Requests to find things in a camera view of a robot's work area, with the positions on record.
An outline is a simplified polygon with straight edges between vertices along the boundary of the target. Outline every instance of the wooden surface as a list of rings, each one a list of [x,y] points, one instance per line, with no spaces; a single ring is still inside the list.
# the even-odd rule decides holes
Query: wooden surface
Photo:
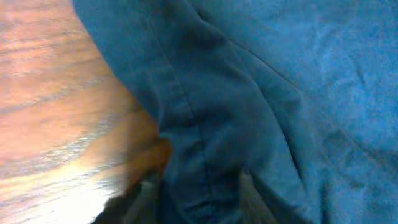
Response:
[[[0,223],[89,223],[169,152],[69,0],[0,0]]]

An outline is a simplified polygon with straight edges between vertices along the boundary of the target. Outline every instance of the garment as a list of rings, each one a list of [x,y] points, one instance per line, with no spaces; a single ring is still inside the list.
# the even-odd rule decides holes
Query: garment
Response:
[[[398,222],[398,6],[74,0],[173,153],[164,223],[240,223],[246,169],[281,223]]]

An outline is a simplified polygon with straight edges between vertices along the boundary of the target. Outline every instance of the brown wooden floor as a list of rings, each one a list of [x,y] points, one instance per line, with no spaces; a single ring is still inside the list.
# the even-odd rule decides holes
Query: brown wooden floor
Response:
[[[0,223],[89,223],[169,152],[69,0],[0,0]]]

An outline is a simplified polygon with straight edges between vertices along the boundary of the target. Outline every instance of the blue cloth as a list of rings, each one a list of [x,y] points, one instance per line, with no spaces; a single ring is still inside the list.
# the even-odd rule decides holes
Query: blue cloth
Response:
[[[173,153],[162,223],[239,223],[238,174],[281,223],[398,222],[398,5],[74,0]]]

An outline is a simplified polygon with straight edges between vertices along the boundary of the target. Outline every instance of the blue fabric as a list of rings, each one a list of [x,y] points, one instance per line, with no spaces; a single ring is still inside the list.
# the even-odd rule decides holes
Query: blue fabric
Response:
[[[398,222],[398,5],[74,0],[171,140],[162,223],[239,223],[250,171],[281,223]]]

